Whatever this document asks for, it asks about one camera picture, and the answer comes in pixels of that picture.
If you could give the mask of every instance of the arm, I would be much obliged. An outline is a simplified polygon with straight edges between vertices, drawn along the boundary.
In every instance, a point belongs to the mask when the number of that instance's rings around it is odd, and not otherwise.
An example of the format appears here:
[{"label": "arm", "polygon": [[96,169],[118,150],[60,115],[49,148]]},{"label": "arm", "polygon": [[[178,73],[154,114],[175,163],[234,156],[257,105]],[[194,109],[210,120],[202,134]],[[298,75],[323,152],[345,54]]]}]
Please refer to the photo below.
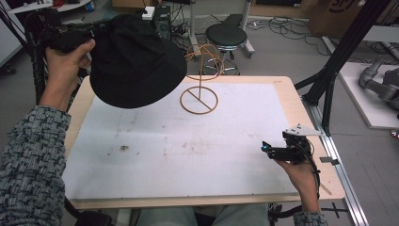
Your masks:
[{"label": "arm", "polygon": [[276,162],[287,172],[291,182],[299,192],[302,212],[294,215],[295,225],[327,225],[324,215],[320,213],[317,187],[311,165],[306,162],[301,164],[277,160]]},{"label": "arm", "polygon": [[95,43],[64,55],[46,50],[49,81],[35,106],[8,134],[0,169],[0,225],[60,225],[64,203],[64,139],[71,117],[65,112],[77,85],[77,72],[87,67]]}]

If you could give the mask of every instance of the hand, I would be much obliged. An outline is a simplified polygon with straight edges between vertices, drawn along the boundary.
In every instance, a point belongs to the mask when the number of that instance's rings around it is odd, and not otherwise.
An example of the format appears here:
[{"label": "hand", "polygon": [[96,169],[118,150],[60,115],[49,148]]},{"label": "hand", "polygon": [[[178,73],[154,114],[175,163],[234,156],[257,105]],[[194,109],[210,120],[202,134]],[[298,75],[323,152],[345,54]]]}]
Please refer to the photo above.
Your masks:
[{"label": "hand", "polygon": [[317,198],[317,185],[311,165],[308,162],[294,164],[292,162],[275,161],[287,172],[291,183],[293,183],[293,186],[299,192],[302,210],[304,212],[320,211]]},{"label": "hand", "polygon": [[94,46],[95,41],[89,40],[68,54],[51,48],[46,49],[49,79],[39,105],[48,105],[64,111],[67,109],[68,101],[78,83],[79,68],[90,66],[87,53]]}]

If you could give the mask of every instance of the person's right hand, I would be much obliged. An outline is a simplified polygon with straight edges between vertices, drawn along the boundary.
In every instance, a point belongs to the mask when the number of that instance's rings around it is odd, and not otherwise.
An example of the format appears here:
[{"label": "person's right hand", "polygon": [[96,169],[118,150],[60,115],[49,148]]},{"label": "person's right hand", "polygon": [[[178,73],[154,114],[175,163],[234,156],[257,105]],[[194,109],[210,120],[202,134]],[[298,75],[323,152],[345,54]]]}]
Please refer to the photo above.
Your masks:
[{"label": "person's right hand", "polygon": [[291,183],[293,183],[293,186],[299,192],[302,210],[304,212],[320,211],[317,198],[317,185],[311,165],[308,162],[294,164],[292,162],[275,161],[287,172]]}]

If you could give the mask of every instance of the white board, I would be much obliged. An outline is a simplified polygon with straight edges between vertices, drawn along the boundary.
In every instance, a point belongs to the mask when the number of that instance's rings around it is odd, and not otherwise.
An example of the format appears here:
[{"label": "white board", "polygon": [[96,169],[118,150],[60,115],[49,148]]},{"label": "white board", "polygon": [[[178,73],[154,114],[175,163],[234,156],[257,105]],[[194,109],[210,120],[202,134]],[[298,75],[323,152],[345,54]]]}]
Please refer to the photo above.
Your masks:
[{"label": "white board", "polygon": [[261,151],[285,147],[288,128],[272,85],[205,83],[219,104],[206,115],[180,106],[182,83],[136,109],[95,98],[63,179],[70,199],[296,194],[286,173]]},{"label": "white board", "polygon": [[[398,111],[390,108],[386,102],[378,98],[378,95],[368,89],[359,86],[360,74],[369,67],[370,64],[345,63],[340,71],[340,77],[346,86],[352,100],[357,106],[361,116],[370,128],[374,129],[394,129],[399,128],[397,119]],[[398,66],[381,65],[378,74],[374,80],[382,83],[384,73],[388,70],[394,70]]]}]

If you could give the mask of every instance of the wrist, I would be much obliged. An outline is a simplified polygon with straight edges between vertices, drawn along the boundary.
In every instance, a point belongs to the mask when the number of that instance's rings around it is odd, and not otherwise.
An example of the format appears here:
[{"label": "wrist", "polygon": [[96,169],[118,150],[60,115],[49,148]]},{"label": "wrist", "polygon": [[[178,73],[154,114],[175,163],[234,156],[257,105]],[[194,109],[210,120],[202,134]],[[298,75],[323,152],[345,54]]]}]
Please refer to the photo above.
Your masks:
[{"label": "wrist", "polygon": [[303,212],[319,212],[319,199],[317,193],[299,193]]},{"label": "wrist", "polygon": [[46,88],[40,98],[39,105],[47,105],[66,111],[71,94],[71,92],[62,89]]}]

